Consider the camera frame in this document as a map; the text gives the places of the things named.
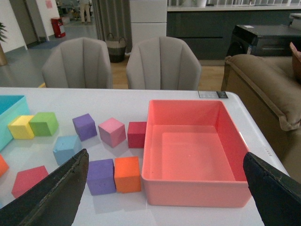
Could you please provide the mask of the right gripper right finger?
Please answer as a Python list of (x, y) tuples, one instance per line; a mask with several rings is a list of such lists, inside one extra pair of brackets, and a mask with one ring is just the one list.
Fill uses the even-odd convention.
[(301, 184), (248, 152), (243, 169), (257, 210), (266, 226), (301, 224)]

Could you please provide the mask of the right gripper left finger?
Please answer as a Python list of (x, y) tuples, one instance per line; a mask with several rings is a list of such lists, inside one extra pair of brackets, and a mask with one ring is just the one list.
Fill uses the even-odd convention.
[(2, 226), (70, 226), (87, 181), (89, 154), (82, 149), (0, 210)]

